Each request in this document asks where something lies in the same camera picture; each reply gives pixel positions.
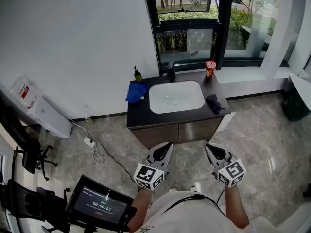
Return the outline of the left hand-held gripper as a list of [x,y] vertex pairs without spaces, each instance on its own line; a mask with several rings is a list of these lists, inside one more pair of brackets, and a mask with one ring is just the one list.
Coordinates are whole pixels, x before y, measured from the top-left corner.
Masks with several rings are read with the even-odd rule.
[[139,187],[154,191],[165,180],[173,148],[172,142],[163,142],[149,149],[147,160],[150,163],[139,163],[134,173],[134,181]]

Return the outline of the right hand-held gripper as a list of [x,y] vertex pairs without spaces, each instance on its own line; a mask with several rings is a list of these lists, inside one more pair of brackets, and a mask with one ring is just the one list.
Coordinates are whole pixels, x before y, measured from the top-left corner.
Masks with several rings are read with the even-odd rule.
[[241,159],[233,156],[227,146],[207,143],[205,152],[209,162],[214,166],[216,179],[226,187],[232,187],[244,178],[246,169]]

